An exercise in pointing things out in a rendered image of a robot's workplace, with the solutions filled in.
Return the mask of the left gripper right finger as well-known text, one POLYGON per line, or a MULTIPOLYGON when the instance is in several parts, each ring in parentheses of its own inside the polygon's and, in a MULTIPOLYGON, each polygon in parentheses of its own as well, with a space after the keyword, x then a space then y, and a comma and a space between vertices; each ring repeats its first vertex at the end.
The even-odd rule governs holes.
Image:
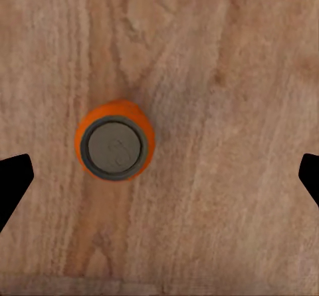
POLYGON ((298 175, 319 206, 319 156, 308 153, 304 154, 298 175))

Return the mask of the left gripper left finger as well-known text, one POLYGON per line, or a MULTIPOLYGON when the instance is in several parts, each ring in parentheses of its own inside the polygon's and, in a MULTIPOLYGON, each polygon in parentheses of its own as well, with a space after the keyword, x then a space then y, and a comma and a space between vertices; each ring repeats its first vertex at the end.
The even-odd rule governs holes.
POLYGON ((0 161, 0 231, 34 179, 28 154, 0 161))

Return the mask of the can of soda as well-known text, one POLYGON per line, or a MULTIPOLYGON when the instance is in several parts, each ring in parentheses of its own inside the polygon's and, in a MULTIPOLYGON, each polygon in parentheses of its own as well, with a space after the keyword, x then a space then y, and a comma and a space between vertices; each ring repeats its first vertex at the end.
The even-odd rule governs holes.
POLYGON ((87 172, 107 182, 125 182, 151 162, 155 138, 144 111, 133 101, 117 98, 80 123, 75 148, 87 172))

